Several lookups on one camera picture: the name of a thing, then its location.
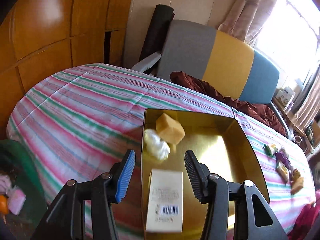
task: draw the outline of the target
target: dark red cloth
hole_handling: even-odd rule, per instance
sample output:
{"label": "dark red cloth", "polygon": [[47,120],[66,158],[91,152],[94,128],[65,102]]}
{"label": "dark red cloth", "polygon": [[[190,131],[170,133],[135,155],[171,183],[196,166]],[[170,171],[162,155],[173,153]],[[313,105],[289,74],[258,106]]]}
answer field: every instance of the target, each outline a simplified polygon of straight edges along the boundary
{"label": "dark red cloth", "polygon": [[263,104],[250,104],[239,99],[233,100],[231,97],[223,97],[213,86],[200,79],[189,76],[184,72],[172,72],[170,74],[172,83],[180,85],[185,88],[197,91],[209,97],[212,97],[236,110],[251,116],[252,118],[262,122],[271,127],[278,133],[285,136],[285,130],[278,118],[269,106]]}

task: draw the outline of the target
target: packaged bread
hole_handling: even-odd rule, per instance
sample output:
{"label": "packaged bread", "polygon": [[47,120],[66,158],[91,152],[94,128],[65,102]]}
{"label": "packaged bread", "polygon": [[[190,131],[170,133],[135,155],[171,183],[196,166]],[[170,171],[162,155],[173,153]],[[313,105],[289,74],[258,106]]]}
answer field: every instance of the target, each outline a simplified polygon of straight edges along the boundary
{"label": "packaged bread", "polygon": [[284,166],[284,164],[281,161],[277,161],[276,171],[279,173],[284,183],[287,184],[289,180],[289,170],[286,168],[286,166]]}
{"label": "packaged bread", "polygon": [[177,145],[185,135],[182,125],[165,113],[156,120],[156,130],[162,140],[174,145]]}

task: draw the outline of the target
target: box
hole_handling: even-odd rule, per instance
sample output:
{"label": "box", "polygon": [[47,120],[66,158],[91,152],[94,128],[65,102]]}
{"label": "box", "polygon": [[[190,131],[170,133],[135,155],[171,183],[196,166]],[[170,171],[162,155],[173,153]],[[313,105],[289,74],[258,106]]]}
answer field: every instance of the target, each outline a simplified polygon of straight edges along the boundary
{"label": "box", "polygon": [[279,89],[276,94],[276,99],[280,100],[280,96],[282,95],[283,90]]}
{"label": "box", "polygon": [[152,170],[146,232],[182,232],[182,185],[181,171]]}
{"label": "box", "polygon": [[[183,228],[181,233],[145,231],[145,240],[191,240],[201,237],[208,205],[202,205],[194,196],[184,164],[187,150],[193,150],[200,163],[206,164],[210,172],[227,181],[242,183],[246,179],[252,180],[267,202],[270,202],[257,157],[236,119],[191,111],[146,109],[143,130],[155,129],[156,120],[163,113],[179,121],[186,134],[176,147],[169,145],[170,154],[164,161],[151,156],[142,143],[142,222],[146,227],[152,170],[179,171],[183,173]],[[228,230],[234,228],[234,220],[234,202],[230,201]]]}
{"label": "box", "polygon": [[282,94],[280,95],[280,101],[283,104],[284,109],[286,109],[289,106],[289,104],[294,98],[294,95],[294,91],[289,87],[285,87],[285,89],[282,91]]}

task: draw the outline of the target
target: wall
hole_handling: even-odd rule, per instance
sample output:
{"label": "wall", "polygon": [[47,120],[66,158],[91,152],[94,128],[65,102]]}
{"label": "wall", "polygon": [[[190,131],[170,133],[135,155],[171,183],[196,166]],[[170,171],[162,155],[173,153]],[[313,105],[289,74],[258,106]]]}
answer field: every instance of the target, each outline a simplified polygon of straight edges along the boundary
{"label": "wall", "polygon": [[235,0],[132,0],[124,45],[124,66],[139,60],[149,23],[157,4],[174,8],[175,19],[218,27]]}
{"label": "wall", "polygon": [[109,59],[120,65],[131,0],[18,0],[0,26],[0,139],[15,104],[44,78]]}

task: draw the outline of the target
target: blue gripper pad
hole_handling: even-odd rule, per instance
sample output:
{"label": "blue gripper pad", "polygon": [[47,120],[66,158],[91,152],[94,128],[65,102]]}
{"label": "blue gripper pad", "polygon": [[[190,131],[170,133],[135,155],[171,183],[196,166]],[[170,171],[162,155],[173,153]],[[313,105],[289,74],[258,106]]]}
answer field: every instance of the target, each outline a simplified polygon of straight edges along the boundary
{"label": "blue gripper pad", "polygon": [[131,179],[131,175],[133,172],[134,164],[136,162],[136,155],[134,150],[127,150],[124,158],[122,159],[121,166],[124,163],[123,169],[120,173],[118,182],[117,182],[117,191],[115,195],[115,199],[118,203],[124,198],[125,193],[127,192],[127,188]]}

